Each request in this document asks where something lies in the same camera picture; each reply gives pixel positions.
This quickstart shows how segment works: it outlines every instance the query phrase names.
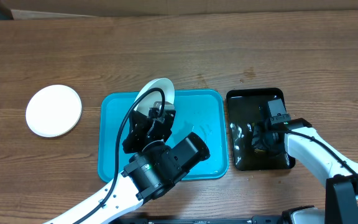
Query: cardboard box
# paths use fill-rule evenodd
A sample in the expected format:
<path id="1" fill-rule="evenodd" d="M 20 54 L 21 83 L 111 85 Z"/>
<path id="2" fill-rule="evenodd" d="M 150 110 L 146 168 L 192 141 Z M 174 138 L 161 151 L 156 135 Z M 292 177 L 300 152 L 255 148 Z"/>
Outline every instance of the cardboard box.
<path id="1" fill-rule="evenodd" d="M 355 10 L 358 0 L 4 0 L 10 9 L 88 16 Z"/>

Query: white plate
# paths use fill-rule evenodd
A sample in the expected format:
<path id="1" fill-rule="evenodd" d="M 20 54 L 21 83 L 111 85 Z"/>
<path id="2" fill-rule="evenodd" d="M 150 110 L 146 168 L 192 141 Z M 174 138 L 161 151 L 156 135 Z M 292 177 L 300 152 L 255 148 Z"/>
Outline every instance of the white plate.
<path id="1" fill-rule="evenodd" d="M 171 80 L 167 78 L 156 78 L 154 80 L 149 81 L 139 92 L 135 101 L 143 95 L 147 90 L 151 88 L 161 88 L 165 95 L 165 101 L 173 104 L 175 100 L 175 88 L 173 87 L 173 83 Z M 139 111 L 142 114 L 148 116 L 149 109 L 153 107 L 156 101 L 161 101 L 161 93 L 153 92 L 147 95 L 139 104 L 135 107 L 135 111 Z"/>
<path id="2" fill-rule="evenodd" d="M 25 119 L 35 134 L 52 138 L 74 128 L 81 111 L 81 99 L 76 91 L 65 85 L 51 85 L 31 98 Z"/>

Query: wooden table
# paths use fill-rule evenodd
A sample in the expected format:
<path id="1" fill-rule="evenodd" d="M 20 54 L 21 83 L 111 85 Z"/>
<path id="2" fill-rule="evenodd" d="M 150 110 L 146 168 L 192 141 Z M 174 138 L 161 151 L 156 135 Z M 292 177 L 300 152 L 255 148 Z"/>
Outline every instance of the wooden table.
<path id="1" fill-rule="evenodd" d="M 293 117 L 358 162 L 358 11 L 1 21 L 0 223 L 44 222 L 100 189 L 103 99 L 157 77 L 223 98 L 279 87 Z M 76 128 L 58 139 L 34 135 L 24 116 L 33 94 L 51 84 L 73 87 L 83 102 Z M 251 217 L 324 208 L 324 197 L 300 163 L 253 172 L 231 163 L 221 179 L 181 182 L 137 212 Z"/>

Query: blue tray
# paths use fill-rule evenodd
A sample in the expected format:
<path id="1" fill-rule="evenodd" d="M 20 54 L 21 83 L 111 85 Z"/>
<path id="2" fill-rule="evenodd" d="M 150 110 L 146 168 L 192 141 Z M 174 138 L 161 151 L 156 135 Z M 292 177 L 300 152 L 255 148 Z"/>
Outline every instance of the blue tray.
<path id="1" fill-rule="evenodd" d="M 103 100 L 98 173 L 105 182 L 109 182 L 114 176 L 114 148 L 117 132 L 137 94 L 138 92 L 113 93 Z M 211 153 L 209 159 L 192 168 L 183 180 L 222 177 L 229 167 L 229 156 L 221 95 L 214 90 L 177 90 L 175 91 L 174 105 L 177 113 L 172 126 L 172 135 L 168 139 L 167 145 L 175 146 L 193 131 L 204 140 Z M 128 132 L 129 122 L 127 121 L 120 142 L 119 171 L 123 170 L 132 156 L 132 154 L 125 154 L 122 149 L 122 142 Z"/>

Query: black tray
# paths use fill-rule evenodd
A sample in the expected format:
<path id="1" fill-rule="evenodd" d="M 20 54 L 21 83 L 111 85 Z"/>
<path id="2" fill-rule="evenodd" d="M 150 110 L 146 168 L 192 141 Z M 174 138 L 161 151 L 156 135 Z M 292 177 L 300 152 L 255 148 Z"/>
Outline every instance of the black tray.
<path id="1" fill-rule="evenodd" d="M 251 147 L 253 124 L 262 120 L 259 105 L 277 98 L 281 98 L 285 106 L 283 92 L 278 88 L 231 90 L 227 93 L 229 132 L 234 166 L 237 169 L 245 171 L 294 167 L 295 159 L 286 152 L 271 156 L 266 151 Z"/>

